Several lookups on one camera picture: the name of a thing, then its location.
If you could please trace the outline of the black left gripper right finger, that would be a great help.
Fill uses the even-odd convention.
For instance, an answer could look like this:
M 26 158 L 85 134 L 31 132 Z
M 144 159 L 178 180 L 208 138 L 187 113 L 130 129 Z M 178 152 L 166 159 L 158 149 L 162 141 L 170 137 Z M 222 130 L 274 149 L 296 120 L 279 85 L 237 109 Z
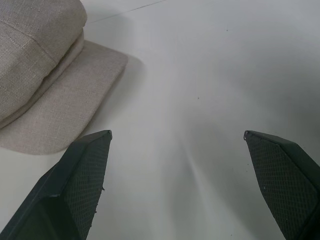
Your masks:
M 320 240 L 320 166 L 295 142 L 247 130 L 260 192 L 286 240 Z

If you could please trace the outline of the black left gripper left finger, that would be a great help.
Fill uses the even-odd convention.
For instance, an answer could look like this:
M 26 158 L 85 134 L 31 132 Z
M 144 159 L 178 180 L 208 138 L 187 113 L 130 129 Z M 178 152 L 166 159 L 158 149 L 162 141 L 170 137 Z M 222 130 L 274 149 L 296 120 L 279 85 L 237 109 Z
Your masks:
M 111 130 L 85 135 L 34 185 L 0 240 L 86 240 L 104 191 Z

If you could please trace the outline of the beige linen cap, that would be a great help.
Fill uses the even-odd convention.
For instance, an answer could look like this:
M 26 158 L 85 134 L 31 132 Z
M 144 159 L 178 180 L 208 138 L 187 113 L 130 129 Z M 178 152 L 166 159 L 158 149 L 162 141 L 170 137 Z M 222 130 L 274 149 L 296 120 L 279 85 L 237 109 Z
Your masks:
M 86 21 L 80 0 L 0 0 L 0 147 L 53 154 L 91 121 L 128 57 Z

